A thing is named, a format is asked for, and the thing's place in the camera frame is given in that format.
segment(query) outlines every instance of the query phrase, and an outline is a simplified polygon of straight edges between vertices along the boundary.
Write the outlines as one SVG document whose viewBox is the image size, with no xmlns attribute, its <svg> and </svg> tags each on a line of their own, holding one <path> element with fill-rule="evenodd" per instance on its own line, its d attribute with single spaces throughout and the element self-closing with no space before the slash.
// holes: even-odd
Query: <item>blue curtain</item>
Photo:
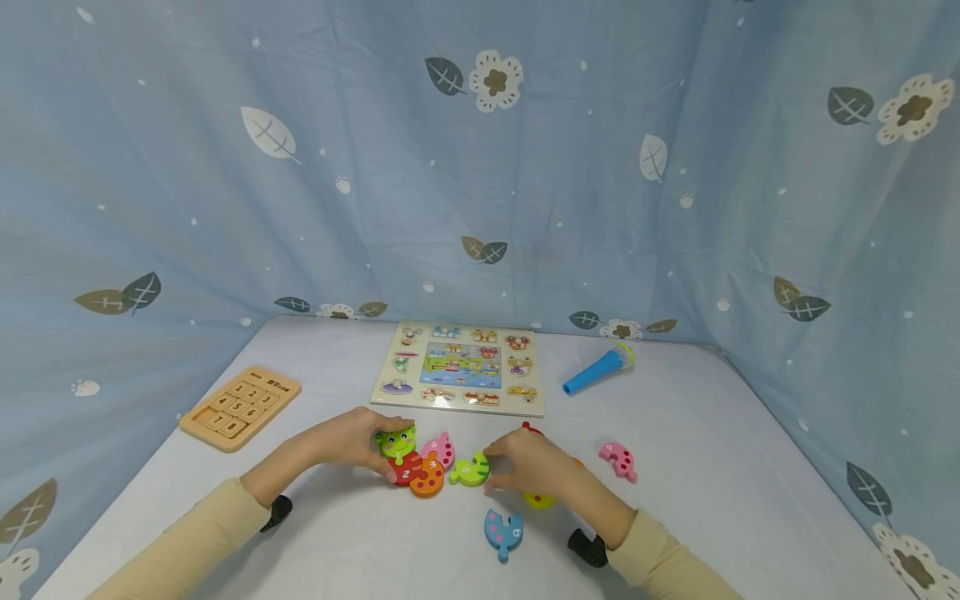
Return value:
<svg viewBox="0 0 960 600">
<path fill-rule="evenodd" d="M 956 2 L 77 1 L 0 24 L 0 598 L 291 312 L 714 344 L 960 588 Z"/>
</svg>

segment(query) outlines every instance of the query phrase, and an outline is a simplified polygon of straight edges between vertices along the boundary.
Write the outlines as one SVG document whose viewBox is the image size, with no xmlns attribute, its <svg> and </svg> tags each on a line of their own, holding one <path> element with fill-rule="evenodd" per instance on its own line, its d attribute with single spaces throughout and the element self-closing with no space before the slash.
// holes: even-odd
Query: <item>number button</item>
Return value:
<svg viewBox="0 0 960 600">
<path fill-rule="evenodd" d="M 243 431 L 246 427 L 247 424 L 240 419 L 231 419 L 224 423 L 224 425 L 220 427 L 220 429 L 217 429 L 217 431 L 232 440 L 233 438 L 237 437 L 237 434 Z"/>
<path fill-rule="evenodd" d="M 220 426 L 226 423 L 228 420 L 230 420 L 229 415 L 225 415 L 224 413 L 217 413 L 216 415 L 213 416 L 212 419 L 204 423 L 204 425 L 216 431 L 217 429 L 220 429 Z"/>
<path fill-rule="evenodd" d="M 239 417 L 247 411 L 248 406 L 250 406 L 250 404 L 243 400 L 234 400 L 234 402 L 227 407 L 227 412 L 235 417 Z"/>
<path fill-rule="evenodd" d="M 217 399 L 210 402 L 210 408 L 213 408 L 218 411 L 225 411 L 230 404 L 236 400 L 235 397 L 230 396 L 229 394 L 224 394 Z"/>
<path fill-rule="evenodd" d="M 266 394 L 260 397 L 260 399 L 256 402 L 256 405 L 259 406 L 260 408 L 267 408 L 268 406 L 270 406 L 271 404 L 273 404 L 279 399 L 280 399 L 280 396 L 267 392 Z"/>
<path fill-rule="evenodd" d="M 257 417 L 263 414 L 263 409 L 259 406 L 247 406 L 246 410 L 240 415 L 237 415 L 240 419 L 245 420 L 248 423 L 252 423 L 256 420 Z"/>
<path fill-rule="evenodd" d="M 243 397 L 247 402 L 256 402 L 263 396 L 263 390 L 260 388 L 250 388 L 247 390 L 246 394 L 243 394 Z"/>
<path fill-rule="evenodd" d="M 240 383 L 236 384 L 235 386 L 227 390 L 227 393 L 233 396 L 240 397 L 243 394 L 245 394 L 249 388 L 250 388 L 249 383 L 247 383 L 246 381 L 241 381 Z"/>
</svg>

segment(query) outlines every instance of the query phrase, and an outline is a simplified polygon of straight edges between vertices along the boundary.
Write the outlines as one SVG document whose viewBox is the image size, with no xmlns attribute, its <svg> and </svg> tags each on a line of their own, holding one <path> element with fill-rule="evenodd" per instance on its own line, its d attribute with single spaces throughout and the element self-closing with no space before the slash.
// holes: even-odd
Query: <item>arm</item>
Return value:
<svg viewBox="0 0 960 600">
<path fill-rule="evenodd" d="M 487 490 L 536 490 L 559 498 L 607 543 L 610 563 L 633 587 L 656 600 L 742 600 L 720 575 L 634 510 L 541 435 L 518 429 L 491 444 L 489 456 L 510 458 L 514 470 L 487 481 Z"/>
<path fill-rule="evenodd" d="M 299 433 L 241 478 L 218 486 L 87 600 L 186 598 L 213 567 L 267 523 L 276 497 L 308 468 L 354 465 L 396 481 L 389 463 L 371 449 L 371 435 L 411 423 L 360 407 Z"/>
</svg>

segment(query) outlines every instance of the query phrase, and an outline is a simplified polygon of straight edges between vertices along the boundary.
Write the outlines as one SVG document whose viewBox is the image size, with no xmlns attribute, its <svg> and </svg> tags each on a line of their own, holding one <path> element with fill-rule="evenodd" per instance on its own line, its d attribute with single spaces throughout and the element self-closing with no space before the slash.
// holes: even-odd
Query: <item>green caterpillar head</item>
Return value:
<svg viewBox="0 0 960 600">
<path fill-rule="evenodd" d="M 414 434 L 417 432 L 415 424 L 406 429 L 400 429 L 392 433 L 378 431 L 373 438 L 380 445 L 380 452 L 390 458 L 402 458 L 414 451 L 417 447 L 417 439 Z"/>
</svg>

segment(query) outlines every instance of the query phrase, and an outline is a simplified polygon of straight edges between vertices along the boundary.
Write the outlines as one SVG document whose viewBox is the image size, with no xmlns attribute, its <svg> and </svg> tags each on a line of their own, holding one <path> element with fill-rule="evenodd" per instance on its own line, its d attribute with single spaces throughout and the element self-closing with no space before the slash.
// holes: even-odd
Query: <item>black object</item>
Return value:
<svg viewBox="0 0 960 600">
<path fill-rule="evenodd" d="M 590 541 L 590 538 L 584 534 L 582 529 L 578 529 L 570 534 L 570 539 L 566 541 L 566 547 L 573 550 L 577 556 L 583 559 L 584 563 L 594 568 L 603 568 L 609 562 L 607 559 L 607 544 L 603 538 L 597 536 Z"/>
<path fill-rule="evenodd" d="M 294 510 L 294 503 L 285 495 L 279 495 L 270 506 L 270 520 L 260 529 L 260 533 L 266 533 L 277 527 Z"/>
</svg>

